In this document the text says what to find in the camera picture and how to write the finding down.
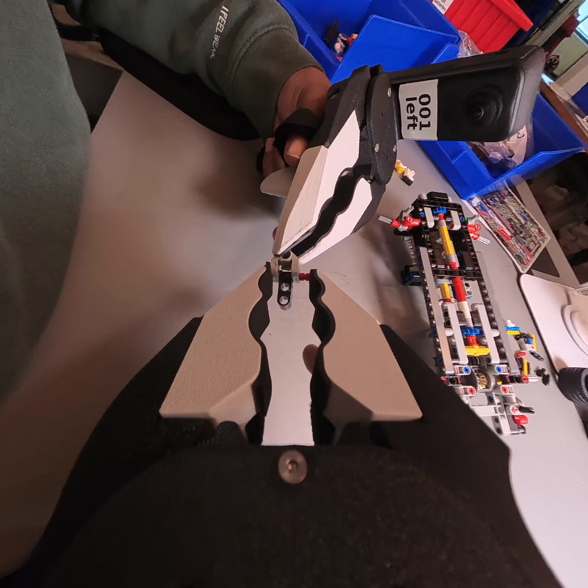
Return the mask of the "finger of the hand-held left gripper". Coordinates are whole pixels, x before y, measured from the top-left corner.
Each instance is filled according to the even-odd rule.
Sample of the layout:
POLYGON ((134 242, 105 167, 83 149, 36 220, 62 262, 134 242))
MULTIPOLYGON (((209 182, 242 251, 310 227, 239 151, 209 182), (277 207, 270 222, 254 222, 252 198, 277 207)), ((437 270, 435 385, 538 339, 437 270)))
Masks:
POLYGON ((301 264, 309 263, 358 231, 375 214, 386 184, 364 177, 341 177, 334 195, 322 207, 310 234, 292 247, 301 264))
POLYGON ((314 146, 304 152, 279 218, 273 255, 292 251, 310 234, 339 178, 357 177, 351 171, 359 157, 359 143, 359 123, 352 111, 330 146, 314 146))

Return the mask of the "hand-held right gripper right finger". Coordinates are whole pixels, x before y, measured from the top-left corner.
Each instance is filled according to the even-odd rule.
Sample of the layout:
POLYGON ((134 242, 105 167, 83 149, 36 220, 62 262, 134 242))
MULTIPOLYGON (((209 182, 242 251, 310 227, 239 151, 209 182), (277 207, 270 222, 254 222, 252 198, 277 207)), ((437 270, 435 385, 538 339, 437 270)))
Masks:
POLYGON ((310 385, 313 438, 338 439, 350 425, 420 420, 380 322, 315 269, 309 299, 320 341, 310 385))

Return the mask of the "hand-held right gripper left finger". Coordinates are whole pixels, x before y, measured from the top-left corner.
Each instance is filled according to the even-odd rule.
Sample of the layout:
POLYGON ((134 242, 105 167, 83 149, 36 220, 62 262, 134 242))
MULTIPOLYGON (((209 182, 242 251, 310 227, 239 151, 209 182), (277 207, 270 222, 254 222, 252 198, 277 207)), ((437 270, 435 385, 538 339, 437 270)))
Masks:
POLYGON ((167 419, 232 422, 262 443, 272 395, 262 336, 273 293, 269 264, 255 270, 207 311, 160 406, 167 419))

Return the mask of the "grey toy connector red pin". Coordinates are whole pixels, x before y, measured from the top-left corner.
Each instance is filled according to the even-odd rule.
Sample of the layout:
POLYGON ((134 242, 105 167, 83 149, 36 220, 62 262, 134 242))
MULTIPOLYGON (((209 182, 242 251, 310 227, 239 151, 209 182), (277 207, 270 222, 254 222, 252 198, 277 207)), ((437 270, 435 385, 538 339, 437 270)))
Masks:
POLYGON ((275 255, 270 262, 270 269, 274 283, 287 281, 291 283, 309 282, 311 279, 309 272, 300 272, 300 260, 291 251, 275 255))

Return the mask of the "person's left forearm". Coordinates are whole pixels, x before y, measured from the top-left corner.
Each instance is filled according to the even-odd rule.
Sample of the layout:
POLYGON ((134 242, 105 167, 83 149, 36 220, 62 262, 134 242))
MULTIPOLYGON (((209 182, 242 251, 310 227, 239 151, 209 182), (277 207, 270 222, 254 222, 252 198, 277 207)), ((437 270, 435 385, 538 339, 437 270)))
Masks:
POLYGON ((263 139, 273 136, 277 100, 286 81, 298 70, 322 70, 277 1, 63 4, 92 31, 111 33, 178 74, 200 77, 244 114, 263 139))

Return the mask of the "person's left hand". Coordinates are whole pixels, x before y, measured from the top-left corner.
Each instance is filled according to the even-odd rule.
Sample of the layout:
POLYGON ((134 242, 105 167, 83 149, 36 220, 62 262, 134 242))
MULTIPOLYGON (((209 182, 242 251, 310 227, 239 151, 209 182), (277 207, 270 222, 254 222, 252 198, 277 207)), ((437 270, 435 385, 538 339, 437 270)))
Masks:
MULTIPOLYGON (((325 73, 317 68, 309 67, 295 72, 279 94, 272 130, 276 130, 298 109, 309 109, 315 115, 323 116, 330 85, 325 73)), ((281 157, 273 146, 273 138, 268 138, 262 162, 264 177, 286 166, 297 167, 306 148, 305 138, 291 135, 284 148, 284 157, 281 157)))

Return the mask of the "blue storage bin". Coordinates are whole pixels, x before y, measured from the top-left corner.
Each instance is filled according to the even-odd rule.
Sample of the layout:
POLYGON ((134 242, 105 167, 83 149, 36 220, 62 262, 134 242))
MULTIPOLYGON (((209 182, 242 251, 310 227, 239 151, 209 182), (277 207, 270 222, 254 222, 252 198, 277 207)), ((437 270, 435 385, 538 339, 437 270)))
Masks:
POLYGON ((457 31, 444 33, 372 16, 344 54, 331 83, 341 82, 365 65, 397 72, 435 63, 445 50, 453 58, 460 41, 457 31))
POLYGON ((464 200, 513 186, 579 153, 584 144, 540 97, 546 52, 537 46, 457 57, 443 50, 431 64, 439 73, 458 74, 450 85, 439 80, 447 129, 421 147, 464 200), (516 136, 532 136, 519 164, 484 163, 474 153, 516 136))
MULTIPOLYGON (((430 1, 280 1, 280 4, 289 13, 300 43, 319 62, 330 81, 344 54, 372 16, 444 33, 457 31, 430 1)), ((435 63, 455 59, 458 54, 459 51, 450 58, 445 50, 435 63)))

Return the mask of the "toy car chassis model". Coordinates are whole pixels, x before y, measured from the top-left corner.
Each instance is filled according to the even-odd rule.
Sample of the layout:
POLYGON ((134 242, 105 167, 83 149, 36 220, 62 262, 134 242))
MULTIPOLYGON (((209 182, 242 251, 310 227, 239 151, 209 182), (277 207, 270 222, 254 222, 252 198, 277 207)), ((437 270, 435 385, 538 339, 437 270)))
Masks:
POLYGON ((420 287, 441 381, 499 436, 527 433, 533 408, 517 397, 536 378, 522 370, 503 340, 474 241, 483 241, 462 206, 429 192, 394 219, 378 220, 401 236, 411 264, 401 282, 420 287))

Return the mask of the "clear parts bags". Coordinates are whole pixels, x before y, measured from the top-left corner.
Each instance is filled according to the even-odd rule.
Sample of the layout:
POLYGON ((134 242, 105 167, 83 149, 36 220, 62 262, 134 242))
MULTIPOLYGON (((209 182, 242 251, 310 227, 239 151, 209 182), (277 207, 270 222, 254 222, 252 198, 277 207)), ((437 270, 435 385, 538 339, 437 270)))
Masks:
POLYGON ((499 142, 467 142, 472 152, 493 173, 506 173, 521 165, 528 157, 532 144, 530 124, 511 137, 499 142))

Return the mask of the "red storage bin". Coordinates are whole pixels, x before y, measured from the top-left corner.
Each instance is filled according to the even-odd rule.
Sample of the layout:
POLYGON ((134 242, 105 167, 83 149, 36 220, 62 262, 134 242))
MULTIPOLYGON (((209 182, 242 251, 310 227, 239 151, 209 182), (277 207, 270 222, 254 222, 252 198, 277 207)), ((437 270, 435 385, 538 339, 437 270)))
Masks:
POLYGON ((431 4, 458 30, 473 40, 505 38, 527 32, 532 20, 515 1, 431 1, 431 4))

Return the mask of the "colourful sticker sheet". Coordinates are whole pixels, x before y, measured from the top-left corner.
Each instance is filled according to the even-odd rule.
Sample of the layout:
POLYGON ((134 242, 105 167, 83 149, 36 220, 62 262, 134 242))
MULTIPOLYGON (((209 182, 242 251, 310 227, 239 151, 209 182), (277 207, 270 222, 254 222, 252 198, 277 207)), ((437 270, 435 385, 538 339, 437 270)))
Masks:
POLYGON ((514 263, 526 274, 546 249, 551 237, 510 187, 462 199, 514 263))

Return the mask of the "cluster of small toy pieces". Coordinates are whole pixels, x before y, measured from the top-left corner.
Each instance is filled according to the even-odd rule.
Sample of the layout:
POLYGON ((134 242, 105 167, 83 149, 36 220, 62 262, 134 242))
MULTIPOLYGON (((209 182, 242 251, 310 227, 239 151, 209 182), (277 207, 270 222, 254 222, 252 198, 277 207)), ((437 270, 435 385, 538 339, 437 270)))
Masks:
POLYGON ((514 351, 514 356, 519 369, 519 375, 509 374, 498 379, 499 385, 514 385, 515 383, 530 383, 541 380, 544 386, 550 383, 550 374, 546 368, 537 368, 534 374, 531 374, 530 359, 544 362, 544 358, 539 354, 535 335, 523 331, 512 321, 504 322, 506 334, 510 335, 516 342, 518 350, 514 351))

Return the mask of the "white book stand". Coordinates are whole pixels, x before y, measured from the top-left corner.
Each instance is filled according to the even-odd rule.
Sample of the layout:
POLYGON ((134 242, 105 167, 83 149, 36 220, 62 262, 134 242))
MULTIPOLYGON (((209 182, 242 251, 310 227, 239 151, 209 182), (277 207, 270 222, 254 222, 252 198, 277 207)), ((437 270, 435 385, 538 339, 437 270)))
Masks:
POLYGON ((577 288, 522 275, 519 286, 556 370, 587 367, 587 283, 577 288))

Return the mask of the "black toy tyre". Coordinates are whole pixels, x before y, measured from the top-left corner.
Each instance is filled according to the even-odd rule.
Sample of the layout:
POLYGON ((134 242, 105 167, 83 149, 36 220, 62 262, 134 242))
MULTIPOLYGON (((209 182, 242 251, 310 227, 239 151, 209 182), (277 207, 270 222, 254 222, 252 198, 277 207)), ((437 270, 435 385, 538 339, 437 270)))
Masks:
POLYGON ((562 368, 557 374, 557 386, 568 401, 587 406, 586 367, 562 368))

